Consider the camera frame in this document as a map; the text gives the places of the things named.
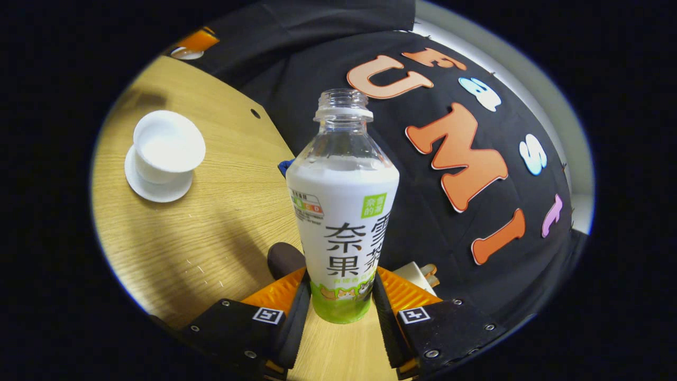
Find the screw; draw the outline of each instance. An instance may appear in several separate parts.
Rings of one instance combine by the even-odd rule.
[[[439,351],[438,350],[429,350],[427,351],[424,356],[428,359],[434,359],[435,357],[439,356]]]

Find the orange object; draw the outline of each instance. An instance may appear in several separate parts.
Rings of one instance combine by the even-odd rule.
[[[439,279],[435,275],[430,275],[426,278],[430,287],[436,287],[439,285]]]
[[[270,360],[266,361],[265,366],[274,370],[275,372],[278,372],[280,374],[284,374],[284,369],[282,369],[282,367],[279,366],[278,364],[275,364],[273,361],[270,361]]]
[[[377,271],[395,316],[401,310],[427,306],[442,301],[437,296],[383,267],[379,266]]]
[[[429,47],[425,48],[423,52],[402,53],[402,56],[411,58],[412,60],[425,66],[433,67],[433,62],[436,62],[439,67],[443,68],[452,68],[454,65],[456,65],[461,70],[467,69],[467,67],[462,62],[459,62]]]
[[[417,87],[433,87],[433,82],[415,71],[407,72],[407,77],[386,86],[377,86],[369,78],[386,70],[403,69],[404,65],[388,56],[379,55],[375,60],[352,68],[347,75],[350,86],[375,99],[394,98]]]
[[[270,283],[245,298],[242,303],[252,306],[282,310],[286,316],[292,308],[294,297],[305,275],[305,267]]]
[[[487,238],[478,238],[473,241],[471,251],[473,252],[475,263],[484,264],[501,247],[504,247],[513,239],[522,238],[526,230],[527,223],[524,220],[524,212],[522,212],[522,209],[517,208],[515,214],[512,215],[512,220],[506,226],[498,229],[497,232]]]
[[[407,373],[408,371],[414,369],[414,367],[418,366],[418,363],[416,362],[416,359],[411,359],[404,363],[401,367],[399,367],[399,372],[404,374]]]
[[[461,213],[468,202],[492,182],[508,178],[503,156],[493,149],[472,149],[477,120],[462,104],[453,102],[452,111],[421,128],[413,125],[405,135],[422,154],[433,152],[433,143],[444,139],[433,157],[433,169],[464,167],[457,174],[442,175],[442,188],[454,209]]]
[[[425,279],[428,279],[428,277],[435,275],[437,273],[437,266],[435,266],[432,263],[428,263],[427,265],[421,267],[420,270],[421,273],[423,274],[423,277],[425,277]]]
[[[176,46],[182,46],[195,52],[204,52],[205,50],[214,46],[217,42],[219,42],[218,38],[200,29],[199,31],[178,42]]]

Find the orange letter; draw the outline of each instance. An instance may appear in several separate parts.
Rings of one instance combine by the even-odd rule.
[[[361,64],[348,72],[348,83],[356,90],[375,99],[394,98],[417,87],[432,87],[430,79],[415,71],[407,72],[407,77],[388,86],[376,86],[369,81],[372,75],[379,74],[391,68],[404,68],[404,65],[388,56],[377,56],[375,60]]]
[[[477,121],[473,114],[455,102],[446,116],[421,128],[411,125],[404,131],[422,154],[433,152],[433,143],[445,138],[433,158],[433,169],[466,167],[455,175],[442,175],[442,188],[459,213],[466,210],[468,202],[489,184],[508,178],[508,167],[498,151],[470,148],[476,131]]]
[[[527,224],[524,220],[524,212],[522,212],[522,209],[517,208],[512,216],[512,220],[506,226],[503,226],[487,238],[478,238],[473,241],[470,250],[473,252],[475,263],[484,264],[501,247],[504,247],[513,239],[524,237],[526,230]]]
[[[461,70],[467,69],[467,67],[461,62],[429,47],[425,48],[423,52],[402,53],[402,56],[411,58],[412,60],[420,64],[424,64],[425,66],[433,67],[433,62],[437,62],[437,65],[443,68],[452,68],[454,67],[454,64],[456,64],[456,66],[458,66],[458,68]]]

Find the dark brown object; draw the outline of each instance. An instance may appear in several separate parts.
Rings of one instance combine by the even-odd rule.
[[[277,242],[268,250],[268,269],[275,280],[304,266],[303,254],[286,242]]]

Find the green logo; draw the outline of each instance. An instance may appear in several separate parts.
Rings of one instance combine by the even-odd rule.
[[[365,196],[364,204],[362,205],[362,218],[378,216],[383,213],[386,194],[387,193],[381,193],[380,195]]]

